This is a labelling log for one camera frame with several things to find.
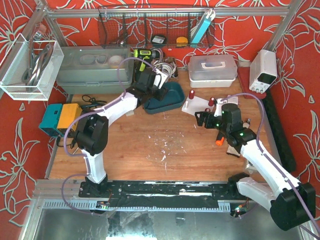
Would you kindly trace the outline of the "large red spring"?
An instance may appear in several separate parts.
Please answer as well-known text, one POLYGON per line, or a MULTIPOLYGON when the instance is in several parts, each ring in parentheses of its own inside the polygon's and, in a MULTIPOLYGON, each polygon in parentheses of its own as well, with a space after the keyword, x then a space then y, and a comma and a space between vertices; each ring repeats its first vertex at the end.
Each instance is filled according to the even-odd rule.
POLYGON ((195 91, 194 91, 194 90, 191 90, 191 91, 189 92, 189 94, 188 94, 188 98, 189 98, 190 100, 192 100, 192 99, 194 99, 194 97, 195 97, 195 91))
POLYGON ((215 105, 215 98, 211 97, 208 101, 208 106, 209 107, 213 107, 215 105))

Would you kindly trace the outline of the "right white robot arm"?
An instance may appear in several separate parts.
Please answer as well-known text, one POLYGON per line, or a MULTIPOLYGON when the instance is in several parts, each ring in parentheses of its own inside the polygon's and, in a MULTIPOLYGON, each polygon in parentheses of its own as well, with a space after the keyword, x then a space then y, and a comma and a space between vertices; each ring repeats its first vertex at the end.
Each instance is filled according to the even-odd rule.
POLYGON ((223 104, 220 115, 209 111, 198 111, 194 115, 198 126, 218 130, 228 145, 248 160, 268 183, 268 186, 257 183, 244 172, 233 175, 228 181, 240 195, 269 211, 274 223, 284 231, 314 219, 315 188, 293 177, 266 150, 258 135, 243 126, 237 104, 223 104))

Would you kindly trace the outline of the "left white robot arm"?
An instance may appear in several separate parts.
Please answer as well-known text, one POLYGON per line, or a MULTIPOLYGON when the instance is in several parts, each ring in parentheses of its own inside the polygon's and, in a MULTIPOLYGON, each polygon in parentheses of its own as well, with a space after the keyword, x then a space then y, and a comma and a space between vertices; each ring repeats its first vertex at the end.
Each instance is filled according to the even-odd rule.
POLYGON ((159 69, 146 69, 132 86, 115 100, 96 110, 83 110, 74 132, 73 142, 81 150, 87 174, 85 181, 100 191, 108 181, 103 151, 108 143, 109 127, 120 117, 134 111, 148 100, 162 100, 170 75, 159 69))

